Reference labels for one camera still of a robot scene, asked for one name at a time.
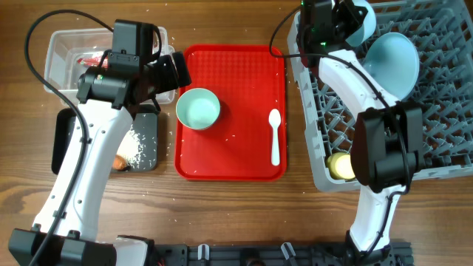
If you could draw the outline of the light blue rice bowl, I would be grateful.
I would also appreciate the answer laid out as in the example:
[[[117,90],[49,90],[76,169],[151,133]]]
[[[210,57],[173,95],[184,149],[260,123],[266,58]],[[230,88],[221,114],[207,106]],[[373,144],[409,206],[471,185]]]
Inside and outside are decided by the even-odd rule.
[[[346,39],[346,42],[351,47],[357,47],[360,46],[375,32],[377,23],[375,12],[367,1],[353,0],[353,4],[355,7],[361,7],[362,11],[366,11],[366,15],[363,18],[361,27]]]

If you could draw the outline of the green bowl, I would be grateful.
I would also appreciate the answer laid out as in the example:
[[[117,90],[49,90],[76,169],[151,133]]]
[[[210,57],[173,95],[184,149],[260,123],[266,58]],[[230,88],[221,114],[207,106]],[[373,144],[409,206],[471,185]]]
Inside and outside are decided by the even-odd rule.
[[[187,128],[204,130],[211,127],[220,116],[220,101],[210,90],[194,88],[184,92],[178,99],[176,115]]]

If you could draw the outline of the light blue plate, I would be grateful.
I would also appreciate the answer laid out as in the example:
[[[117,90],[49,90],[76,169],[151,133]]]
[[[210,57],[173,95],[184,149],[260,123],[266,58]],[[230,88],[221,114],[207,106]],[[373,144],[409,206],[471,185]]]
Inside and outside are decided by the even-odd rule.
[[[369,48],[363,68],[388,93],[404,100],[418,80],[420,60],[415,45],[405,35],[387,33]]]

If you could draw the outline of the red snack wrapper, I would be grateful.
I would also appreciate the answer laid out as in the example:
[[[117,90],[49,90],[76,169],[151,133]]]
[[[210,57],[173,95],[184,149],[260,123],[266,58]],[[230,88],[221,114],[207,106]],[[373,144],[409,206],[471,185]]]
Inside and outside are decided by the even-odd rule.
[[[101,62],[104,51],[86,53],[82,55],[76,62],[83,66],[97,67]]]

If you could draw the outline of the white rice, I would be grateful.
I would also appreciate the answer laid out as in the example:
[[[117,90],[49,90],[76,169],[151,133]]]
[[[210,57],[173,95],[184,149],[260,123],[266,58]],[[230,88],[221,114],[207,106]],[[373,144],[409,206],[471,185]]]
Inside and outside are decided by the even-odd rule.
[[[157,137],[131,126],[118,148],[118,155],[127,160],[128,171],[151,171],[157,163]]]

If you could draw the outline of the orange carrot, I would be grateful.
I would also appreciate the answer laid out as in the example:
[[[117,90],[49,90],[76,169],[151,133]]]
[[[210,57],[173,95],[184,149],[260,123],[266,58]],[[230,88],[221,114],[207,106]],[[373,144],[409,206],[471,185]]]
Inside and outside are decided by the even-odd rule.
[[[127,160],[124,157],[121,157],[120,155],[116,154],[112,164],[112,169],[115,171],[125,171],[128,168],[129,164]]]

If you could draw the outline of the white plastic spoon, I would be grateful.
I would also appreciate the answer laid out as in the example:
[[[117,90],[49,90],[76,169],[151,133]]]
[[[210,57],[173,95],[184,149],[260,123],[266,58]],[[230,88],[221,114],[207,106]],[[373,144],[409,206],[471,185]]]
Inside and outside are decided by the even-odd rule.
[[[272,146],[271,146],[271,164],[278,166],[280,164],[280,151],[279,151],[279,126],[281,125],[282,118],[278,109],[272,109],[270,111],[268,122],[272,128]]]

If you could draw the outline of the yellow plastic cup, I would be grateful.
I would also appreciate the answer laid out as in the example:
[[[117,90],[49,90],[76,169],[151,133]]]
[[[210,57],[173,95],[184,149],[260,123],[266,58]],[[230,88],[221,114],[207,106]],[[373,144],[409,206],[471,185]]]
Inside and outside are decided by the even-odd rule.
[[[348,153],[336,152],[327,158],[327,168],[330,176],[335,180],[352,180],[355,174],[351,165],[351,156]]]

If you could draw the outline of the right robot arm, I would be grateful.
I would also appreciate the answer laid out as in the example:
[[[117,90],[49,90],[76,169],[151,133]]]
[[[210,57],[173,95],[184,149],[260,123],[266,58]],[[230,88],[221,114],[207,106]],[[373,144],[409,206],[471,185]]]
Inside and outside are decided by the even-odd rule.
[[[341,98],[355,118],[351,167],[360,183],[344,262],[381,262],[390,252],[395,206],[423,168],[421,108],[405,101],[420,70],[415,45],[401,33],[374,41],[364,62],[355,48],[377,26],[366,1],[303,1],[297,44],[303,64]]]

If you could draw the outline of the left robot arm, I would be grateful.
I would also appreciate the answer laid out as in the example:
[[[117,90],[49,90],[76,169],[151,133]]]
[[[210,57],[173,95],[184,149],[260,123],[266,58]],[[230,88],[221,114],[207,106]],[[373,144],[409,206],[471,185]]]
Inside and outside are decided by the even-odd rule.
[[[163,55],[157,26],[117,20],[112,47],[78,79],[75,129],[55,184],[29,230],[8,248],[20,265],[156,265],[154,241],[119,236],[99,243],[98,214],[118,148],[141,103],[188,86],[181,52]]]

